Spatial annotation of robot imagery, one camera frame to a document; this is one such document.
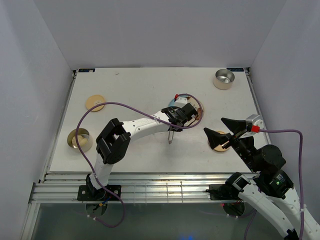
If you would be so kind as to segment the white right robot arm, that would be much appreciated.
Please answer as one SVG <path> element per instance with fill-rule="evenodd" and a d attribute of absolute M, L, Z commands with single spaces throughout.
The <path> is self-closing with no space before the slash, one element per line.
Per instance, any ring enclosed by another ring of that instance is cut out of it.
<path fill-rule="evenodd" d="M 272 144 L 255 147 L 254 134 L 267 133 L 262 117 L 251 115 L 245 120 L 221 118 L 229 133 L 204 128 L 209 146 L 232 148 L 249 170 L 248 179 L 233 173 L 217 189 L 209 187 L 211 199 L 243 200 L 271 223 L 284 240 L 318 240 L 320 225 L 304 204 L 303 184 L 296 190 L 293 181 L 282 169 L 286 164 L 281 150 Z"/>

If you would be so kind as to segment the stainless steel slotted tongs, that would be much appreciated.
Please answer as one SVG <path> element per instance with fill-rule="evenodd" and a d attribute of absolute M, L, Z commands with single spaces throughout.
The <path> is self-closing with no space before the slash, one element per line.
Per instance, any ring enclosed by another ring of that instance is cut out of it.
<path fill-rule="evenodd" d="M 172 144 L 172 142 L 173 142 L 173 139 L 174 139 L 174 131 L 172 131 L 172 130 L 170 130 L 169 132 L 168 132 L 168 144 L 170 145 L 170 144 Z"/>

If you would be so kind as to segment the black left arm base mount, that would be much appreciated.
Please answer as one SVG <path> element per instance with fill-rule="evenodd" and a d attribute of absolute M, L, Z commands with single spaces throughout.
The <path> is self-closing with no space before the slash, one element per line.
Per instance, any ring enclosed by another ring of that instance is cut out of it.
<path fill-rule="evenodd" d="M 80 185 L 78 188 L 78 201 L 118 201 L 118 198 L 113 194 L 105 191 L 103 188 L 96 189 L 90 182 L 90 174 L 86 176 L 85 185 Z"/>

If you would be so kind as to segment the white steamed bun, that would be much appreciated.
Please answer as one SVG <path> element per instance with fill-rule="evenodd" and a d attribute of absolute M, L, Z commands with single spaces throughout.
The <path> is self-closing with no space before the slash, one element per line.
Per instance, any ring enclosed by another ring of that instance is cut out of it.
<path fill-rule="evenodd" d="M 88 139 L 83 137 L 82 135 L 74 136 L 71 140 L 71 143 L 76 146 L 78 141 L 78 145 L 83 147 L 88 143 Z"/>

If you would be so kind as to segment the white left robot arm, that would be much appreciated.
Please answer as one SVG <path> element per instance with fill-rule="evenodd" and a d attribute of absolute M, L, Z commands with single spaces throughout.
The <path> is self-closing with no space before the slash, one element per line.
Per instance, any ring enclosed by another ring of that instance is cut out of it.
<path fill-rule="evenodd" d="M 181 132 L 185 124 L 198 115 L 196 108 L 187 103 L 183 107 L 163 108 L 150 118 L 123 122 L 117 118 L 110 120 L 96 138 L 94 171 L 86 178 L 88 193 L 95 200 L 106 195 L 112 168 L 125 157 L 131 142 L 156 133 Z"/>

